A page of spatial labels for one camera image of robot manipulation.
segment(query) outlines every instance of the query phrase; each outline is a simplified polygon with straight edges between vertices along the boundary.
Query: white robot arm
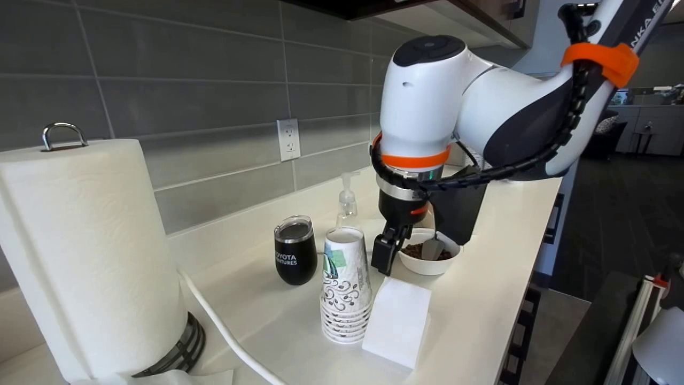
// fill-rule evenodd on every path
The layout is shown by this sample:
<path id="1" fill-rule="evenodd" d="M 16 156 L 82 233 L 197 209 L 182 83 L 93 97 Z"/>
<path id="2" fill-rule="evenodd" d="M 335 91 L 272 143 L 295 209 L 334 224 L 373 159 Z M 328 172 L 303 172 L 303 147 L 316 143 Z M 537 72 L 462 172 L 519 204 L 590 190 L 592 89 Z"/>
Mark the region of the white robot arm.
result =
<path id="1" fill-rule="evenodd" d="M 551 79 L 480 60 L 453 36 L 403 42 L 385 75 L 382 133 L 371 146 L 386 218 L 371 266 L 388 274 L 433 190 L 565 173 L 668 8 L 672 0 L 602 0 L 586 22 L 583 6 L 561 6 L 573 44 Z M 441 177 L 453 139 L 490 167 Z"/>

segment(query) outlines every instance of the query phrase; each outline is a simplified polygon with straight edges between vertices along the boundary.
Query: black tumbler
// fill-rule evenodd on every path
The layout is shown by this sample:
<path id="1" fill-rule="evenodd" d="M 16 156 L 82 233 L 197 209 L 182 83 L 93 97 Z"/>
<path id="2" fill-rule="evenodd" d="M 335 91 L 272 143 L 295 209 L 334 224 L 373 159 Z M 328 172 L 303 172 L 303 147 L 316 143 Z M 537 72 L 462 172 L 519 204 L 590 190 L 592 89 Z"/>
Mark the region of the black tumbler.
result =
<path id="1" fill-rule="evenodd" d="M 275 269 L 288 284 L 303 284 L 316 271 L 316 241 L 307 216 L 290 216 L 274 230 Z"/>

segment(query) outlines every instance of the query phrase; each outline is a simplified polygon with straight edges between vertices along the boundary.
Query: paper towel roll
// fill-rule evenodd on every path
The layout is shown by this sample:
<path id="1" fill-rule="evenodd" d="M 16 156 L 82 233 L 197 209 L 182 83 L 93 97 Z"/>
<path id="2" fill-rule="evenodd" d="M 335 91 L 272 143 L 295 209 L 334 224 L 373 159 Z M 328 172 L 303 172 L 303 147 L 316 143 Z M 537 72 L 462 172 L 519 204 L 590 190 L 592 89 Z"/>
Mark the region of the paper towel roll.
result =
<path id="1" fill-rule="evenodd" d="M 68 382 L 177 342 L 186 311 L 137 142 L 2 151 L 0 244 Z"/>

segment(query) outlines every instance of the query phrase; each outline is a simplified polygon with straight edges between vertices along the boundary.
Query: wall outlet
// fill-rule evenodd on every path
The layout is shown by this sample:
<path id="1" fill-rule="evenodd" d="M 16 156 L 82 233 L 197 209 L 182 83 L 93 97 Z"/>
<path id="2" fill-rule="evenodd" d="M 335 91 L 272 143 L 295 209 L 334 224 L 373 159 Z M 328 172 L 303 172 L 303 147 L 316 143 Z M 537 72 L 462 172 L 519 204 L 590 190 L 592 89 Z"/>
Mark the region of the wall outlet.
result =
<path id="1" fill-rule="evenodd" d="M 279 160 L 300 159 L 300 121 L 297 119 L 275 119 Z"/>

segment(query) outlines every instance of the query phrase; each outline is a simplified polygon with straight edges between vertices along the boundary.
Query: white countertop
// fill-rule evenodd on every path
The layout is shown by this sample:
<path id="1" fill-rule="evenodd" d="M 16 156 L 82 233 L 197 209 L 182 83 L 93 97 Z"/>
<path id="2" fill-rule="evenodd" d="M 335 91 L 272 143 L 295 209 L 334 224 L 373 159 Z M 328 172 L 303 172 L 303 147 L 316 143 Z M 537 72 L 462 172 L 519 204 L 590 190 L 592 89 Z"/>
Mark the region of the white countertop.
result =
<path id="1" fill-rule="evenodd" d="M 324 230 L 335 224 L 340 186 L 340 180 L 324 181 L 173 233 L 168 238 L 173 259 L 189 274 L 241 346 L 285 382 L 496 382 L 559 180 L 490 184 L 473 239 L 445 275 L 415 275 L 395 264 L 394 278 L 431 291 L 418 363 L 413 373 L 360 346 L 324 340 L 318 325 L 320 267 L 302 287 L 290 287 L 275 274 L 272 250 L 275 222 L 290 213 L 307 213 L 320 244 Z M 358 206 L 356 226 L 363 228 L 369 248 L 385 224 L 377 209 L 379 189 L 371 168 L 352 177 L 352 190 Z M 371 287 L 379 289 L 381 282 L 382 275 L 371 269 Z M 208 334 L 210 346 L 201 373 L 238 366 L 238 385 L 261 382 L 227 353 L 215 329 L 208 327 Z M 36 367 L 55 373 L 45 348 L 2 363 L 0 382 L 18 382 L 22 373 Z"/>

